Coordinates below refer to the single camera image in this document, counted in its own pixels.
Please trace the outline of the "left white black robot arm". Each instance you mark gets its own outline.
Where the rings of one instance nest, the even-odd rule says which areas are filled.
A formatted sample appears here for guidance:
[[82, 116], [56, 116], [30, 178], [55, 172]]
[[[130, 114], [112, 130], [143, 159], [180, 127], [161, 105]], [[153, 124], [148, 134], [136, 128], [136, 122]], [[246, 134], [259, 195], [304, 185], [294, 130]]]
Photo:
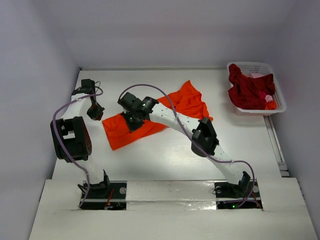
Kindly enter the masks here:
[[84, 120], [102, 119], [105, 108], [97, 102], [97, 96], [102, 94], [95, 81], [82, 79], [81, 86], [71, 93], [71, 102], [54, 113], [50, 129], [57, 158], [72, 163], [85, 175], [86, 182], [78, 186], [80, 190], [104, 198], [110, 194], [110, 180], [105, 171], [100, 178], [98, 164], [89, 159], [93, 144]]

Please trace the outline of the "orange t shirt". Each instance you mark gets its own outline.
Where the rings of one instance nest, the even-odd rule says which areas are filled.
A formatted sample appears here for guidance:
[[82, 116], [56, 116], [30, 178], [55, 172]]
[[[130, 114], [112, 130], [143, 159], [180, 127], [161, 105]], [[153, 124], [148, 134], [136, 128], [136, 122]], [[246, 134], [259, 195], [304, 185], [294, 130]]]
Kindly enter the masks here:
[[[177, 112], [192, 118], [203, 119], [207, 117], [211, 121], [213, 120], [206, 103], [202, 101], [201, 92], [192, 85], [191, 81], [186, 81], [178, 91], [168, 94], [168, 97]], [[104, 119], [102, 124], [113, 151], [167, 128], [163, 124], [146, 120], [141, 128], [130, 132], [121, 113]]]

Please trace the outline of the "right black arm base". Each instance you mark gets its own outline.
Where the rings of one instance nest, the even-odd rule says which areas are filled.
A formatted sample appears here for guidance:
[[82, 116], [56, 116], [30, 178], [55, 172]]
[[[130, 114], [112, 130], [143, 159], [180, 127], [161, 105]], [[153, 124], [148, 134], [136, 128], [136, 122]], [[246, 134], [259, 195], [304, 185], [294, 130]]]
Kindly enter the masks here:
[[235, 193], [226, 181], [214, 183], [212, 194], [216, 198], [216, 208], [218, 210], [234, 209], [262, 209], [260, 189], [258, 182], [251, 181], [244, 193]]

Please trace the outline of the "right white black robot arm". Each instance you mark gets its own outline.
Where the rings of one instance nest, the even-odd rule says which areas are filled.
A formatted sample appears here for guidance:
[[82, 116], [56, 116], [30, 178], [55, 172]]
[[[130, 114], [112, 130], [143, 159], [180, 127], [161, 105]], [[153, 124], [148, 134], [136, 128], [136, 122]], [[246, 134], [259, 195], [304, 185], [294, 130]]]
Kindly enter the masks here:
[[241, 171], [220, 146], [217, 133], [209, 118], [192, 118], [178, 113], [158, 100], [145, 97], [143, 100], [127, 92], [118, 99], [123, 107], [121, 114], [130, 131], [141, 128], [146, 121], [162, 124], [176, 130], [191, 140], [191, 150], [199, 157], [207, 158], [223, 174], [227, 184], [228, 198], [242, 198], [249, 189], [250, 175]]

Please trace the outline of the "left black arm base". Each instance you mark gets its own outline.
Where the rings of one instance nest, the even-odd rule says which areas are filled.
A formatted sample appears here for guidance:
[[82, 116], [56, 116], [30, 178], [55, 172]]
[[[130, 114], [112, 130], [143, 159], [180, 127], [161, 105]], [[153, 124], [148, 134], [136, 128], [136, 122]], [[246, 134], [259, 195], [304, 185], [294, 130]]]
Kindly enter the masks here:
[[80, 206], [82, 210], [126, 210], [127, 201], [127, 182], [112, 181], [110, 183], [110, 191], [90, 190], [84, 202]]

